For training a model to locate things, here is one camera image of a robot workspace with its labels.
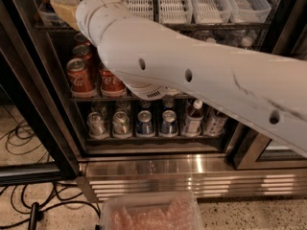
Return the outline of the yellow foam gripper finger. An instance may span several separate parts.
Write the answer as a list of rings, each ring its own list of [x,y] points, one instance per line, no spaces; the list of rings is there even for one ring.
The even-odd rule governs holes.
[[[79,29],[76,19],[76,10],[80,0],[52,0],[51,6],[56,15],[66,22],[75,31]]]

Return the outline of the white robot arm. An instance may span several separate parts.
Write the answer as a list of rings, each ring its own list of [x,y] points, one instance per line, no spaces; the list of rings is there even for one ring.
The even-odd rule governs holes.
[[[173,88],[307,153],[306,61],[201,42],[133,15],[124,0],[51,5],[138,97]]]

